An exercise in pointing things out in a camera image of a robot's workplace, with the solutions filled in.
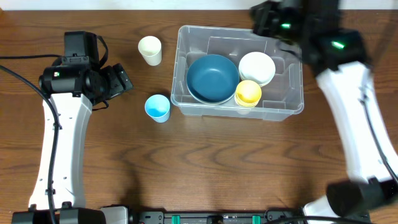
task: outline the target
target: wooden table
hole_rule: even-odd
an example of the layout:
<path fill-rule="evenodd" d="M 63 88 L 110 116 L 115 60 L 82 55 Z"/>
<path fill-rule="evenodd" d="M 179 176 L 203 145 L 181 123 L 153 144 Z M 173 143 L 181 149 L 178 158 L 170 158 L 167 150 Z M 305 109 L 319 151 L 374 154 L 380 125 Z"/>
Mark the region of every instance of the wooden table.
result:
<path fill-rule="evenodd" d="M 372 54 L 388 11 L 346 11 Z M 306 67 L 305 109 L 281 123 L 257 119 L 186 117 L 177 109 L 164 124 L 144 111 L 154 93 L 170 93 L 178 29 L 185 24 L 250 28 L 247 11 L 3 12 L 0 55 L 63 55 L 63 33 L 102 35 L 108 63 L 122 63 L 135 89 L 91 116 L 84 158 L 88 208 L 126 203 L 168 211 L 266 210 L 299 207 L 346 179 L 340 138 L 329 106 Z M 138 41 L 154 35 L 163 62 L 148 66 Z M 398 149 L 398 39 L 376 69 L 376 89 L 391 141 Z M 1 60 L 37 83 L 53 58 Z M 42 100 L 0 73 L 0 223 L 27 210 L 39 170 L 44 133 Z M 397 223 L 396 206 L 372 212 L 376 223 Z"/>

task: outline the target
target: blue cup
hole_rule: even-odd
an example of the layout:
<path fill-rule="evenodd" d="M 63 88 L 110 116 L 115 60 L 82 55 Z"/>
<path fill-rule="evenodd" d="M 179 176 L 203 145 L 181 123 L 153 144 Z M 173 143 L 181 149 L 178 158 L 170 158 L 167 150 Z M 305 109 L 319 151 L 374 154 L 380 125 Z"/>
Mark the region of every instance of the blue cup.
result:
<path fill-rule="evenodd" d="M 156 122 L 164 123 L 170 117 L 170 101 L 163 95 L 153 95 L 145 102 L 145 112 Z"/>

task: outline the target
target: yellow cup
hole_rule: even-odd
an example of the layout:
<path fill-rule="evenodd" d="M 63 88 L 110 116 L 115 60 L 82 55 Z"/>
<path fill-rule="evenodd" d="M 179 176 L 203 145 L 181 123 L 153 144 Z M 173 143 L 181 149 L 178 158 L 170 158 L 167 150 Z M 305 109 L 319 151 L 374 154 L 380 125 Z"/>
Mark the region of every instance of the yellow cup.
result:
<path fill-rule="evenodd" d="M 261 95 L 261 87 L 256 82 L 245 80 L 236 87 L 235 102 L 239 106 L 255 107 L 259 103 Z"/>

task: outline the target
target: gray storage box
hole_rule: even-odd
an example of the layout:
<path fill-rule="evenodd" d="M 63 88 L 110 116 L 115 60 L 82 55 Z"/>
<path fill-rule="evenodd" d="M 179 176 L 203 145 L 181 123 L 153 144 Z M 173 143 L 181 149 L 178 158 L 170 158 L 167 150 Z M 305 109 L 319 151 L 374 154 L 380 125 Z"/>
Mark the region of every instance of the gray storage box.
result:
<path fill-rule="evenodd" d="M 171 100 L 184 115 L 229 116 L 283 121 L 304 109 L 302 64 L 293 55 L 278 50 L 278 40 L 260 37 L 249 29 L 183 26 L 178 32 Z M 285 50 L 301 55 L 298 47 L 281 44 Z M 234 98 L 221 105 L 200 103 L 189 94 L 186 76 L 190 65 L 200 57 L 218 54 L 239 66 L 250 52 L 264 52 L 275 62 L 272 81 L 262 87 L 262 98 L 255 108 L 238 106 Z"/>

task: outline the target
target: white wall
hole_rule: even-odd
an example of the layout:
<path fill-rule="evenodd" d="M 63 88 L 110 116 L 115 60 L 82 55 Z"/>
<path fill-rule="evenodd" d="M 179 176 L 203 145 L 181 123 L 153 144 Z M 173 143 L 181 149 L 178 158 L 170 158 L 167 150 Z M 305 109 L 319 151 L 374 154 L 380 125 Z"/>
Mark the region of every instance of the white wall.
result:
<path fill-rule="evenodd" d="M 249 9 L 265 0 L 0 0 L 4 10 Z M 398 0 L 341 0 L 342 9 L 391 9 Z"/>

